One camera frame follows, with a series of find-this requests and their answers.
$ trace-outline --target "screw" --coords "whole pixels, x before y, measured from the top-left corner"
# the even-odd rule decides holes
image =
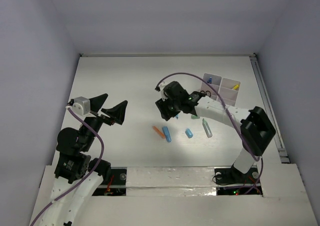
[[[215,178],[216,178],[217,180],[222,179],[222,174],[221,174],[221,172],[217,172],[217,173],[215,174]]]
[[[252,173],[252,177],[253,177],[254,179],[257,179],[257,178],[259,177],[258,172],[253,172],[253,173]]]
[[[121,180],[126,180],[127,175],[125,173],[120,174],[120,179]]]

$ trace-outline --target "yellow object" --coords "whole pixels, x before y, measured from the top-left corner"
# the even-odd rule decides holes
[[[156,126],[152,126],[152,128],[154,129],[154,131],[156,131],[158,133],[158,135],[161,136],[161,138],[165,139],[165,135],[156,127]]]
[[[232,90],[237,90],[239,88],[239,85],[235,85],[234,88],[232,88]]]

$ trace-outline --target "blue marker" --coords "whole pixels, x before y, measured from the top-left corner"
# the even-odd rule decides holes
[[[170,136],[170,132],[167,126],[163,126],[162,127],[162,131],[164,133],[164,136],[166,138],[166,140],[170,143],[171,142],[171,136]]]
[[[185,134],[188,136],[189,139],[194,136],[190,129],[186,129]]]

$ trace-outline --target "light blue marker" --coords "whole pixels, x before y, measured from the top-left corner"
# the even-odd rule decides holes
[[[194,136],[190,129],[186,129],[185,134],[188,136],[189,139],[191,139]]]
[[[171,142],[171,136],[170,136],[170,132],[167,126],[163,126],[162,127],[162,131],[164,133],[165,139],[170,143]]]
[[[204,128],[206,136],[208,138],[211,138],[212,137],[212,132],[211,132],[211,129],[210,129],[209,125],[208,125],[208,122],[205,119],[202,119],[202,126]]]

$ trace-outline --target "white wall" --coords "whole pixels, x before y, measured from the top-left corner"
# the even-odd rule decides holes
[[[288,0],[53,2],[81,53],[252,53]]]
[[[51,0],[0,0],[0,225],[27,226],[79,55]]]
[[[285,147],[320,223],[320,0],[290,0],[258,59]]]

